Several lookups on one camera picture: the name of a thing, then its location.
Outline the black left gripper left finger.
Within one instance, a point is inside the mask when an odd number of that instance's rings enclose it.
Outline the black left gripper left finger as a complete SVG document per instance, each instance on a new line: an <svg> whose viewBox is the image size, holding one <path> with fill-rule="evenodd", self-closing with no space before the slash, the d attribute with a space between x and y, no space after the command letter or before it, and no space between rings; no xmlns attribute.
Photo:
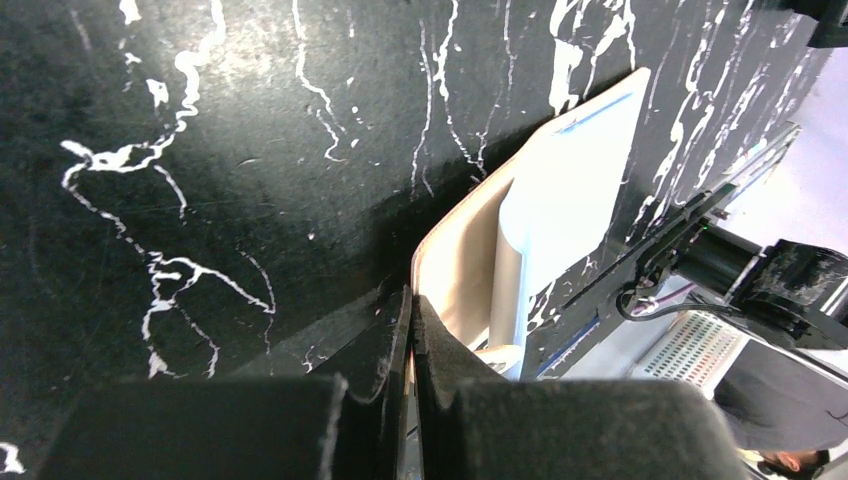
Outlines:
<svg viewBox="0 0 848 480"><path fill-rule="evenodd" d="M412 293L302 376L134 381L87 391L43 479L394 479Z"/></svg>

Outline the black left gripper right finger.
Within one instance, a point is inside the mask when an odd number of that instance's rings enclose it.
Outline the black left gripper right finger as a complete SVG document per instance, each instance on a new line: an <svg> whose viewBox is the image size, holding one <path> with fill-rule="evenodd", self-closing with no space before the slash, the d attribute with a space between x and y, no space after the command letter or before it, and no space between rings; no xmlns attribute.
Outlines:
<svg viewBox="0 0 848 480"><path fill-rule="evenodd" d="M742 479L721 413L670 381L509 381L412 306L427 479Z"/></svg>

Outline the beige card holder wallet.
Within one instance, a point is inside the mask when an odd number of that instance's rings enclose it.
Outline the beige card holder wallet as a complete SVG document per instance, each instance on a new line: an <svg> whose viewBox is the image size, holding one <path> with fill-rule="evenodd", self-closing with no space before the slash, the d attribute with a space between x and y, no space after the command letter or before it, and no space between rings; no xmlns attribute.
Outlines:
<svg viewBox="0 0 848 480"><path fill-rule="evenodd" d="M531 298L605 238L650 79L640 67L542 124L413 254L413 292L509 380L523 370Z"/></svg>

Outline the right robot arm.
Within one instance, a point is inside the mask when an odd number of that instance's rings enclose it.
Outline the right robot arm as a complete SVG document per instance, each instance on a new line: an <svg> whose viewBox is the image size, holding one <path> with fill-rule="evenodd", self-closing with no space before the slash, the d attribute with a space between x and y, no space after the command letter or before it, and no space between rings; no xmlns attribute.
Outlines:
<svg viewBox="0 0 848 480"><path fill-rule="evenodd" d="M673 211L596 280L558 307L563 319L610 303L634 316L638 297L681 275L744 329L784 348L847 347L847 257L789 240L761 247L719 226L731 203L778 166L801 132L787 121L740 157L741 167Z"/></svg>

